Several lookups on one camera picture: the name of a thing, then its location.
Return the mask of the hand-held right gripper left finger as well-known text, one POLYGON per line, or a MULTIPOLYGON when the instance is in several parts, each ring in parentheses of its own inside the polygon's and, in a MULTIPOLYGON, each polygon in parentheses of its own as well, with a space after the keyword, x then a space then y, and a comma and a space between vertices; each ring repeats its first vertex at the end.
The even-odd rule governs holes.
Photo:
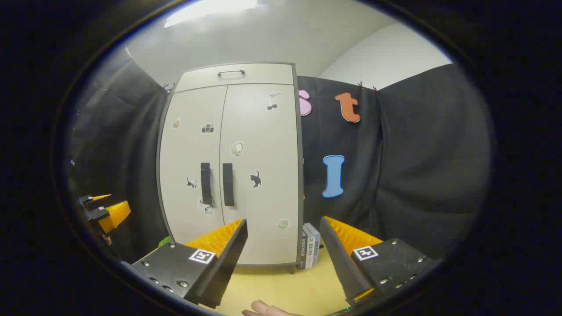
POLYGON ((168 242, 121 266, 175 305, 214 309, 221 304, 247 238, 247 220, 239 219, 187 244, 168 242))

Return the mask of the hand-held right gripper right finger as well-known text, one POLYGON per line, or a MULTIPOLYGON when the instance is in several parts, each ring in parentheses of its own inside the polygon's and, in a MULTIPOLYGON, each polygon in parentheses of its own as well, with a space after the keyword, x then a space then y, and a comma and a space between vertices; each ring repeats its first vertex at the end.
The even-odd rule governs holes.
POLYGON ((393 298, 441 263, 402 239, 383 241, 328 216, 321 218, 320 227, 346 302, 352 307, 393 298))

